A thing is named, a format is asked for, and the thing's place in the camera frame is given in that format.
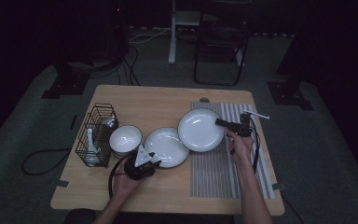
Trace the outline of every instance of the metal rack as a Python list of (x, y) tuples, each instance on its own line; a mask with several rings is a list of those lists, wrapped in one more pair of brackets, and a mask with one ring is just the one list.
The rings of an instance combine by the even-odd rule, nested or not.
[(118, 120), (112, 105), (96, 103), (80, 128), (76, 154), (90, 167), (107, 167), (112, 152), (109, 138), (117, 127)]

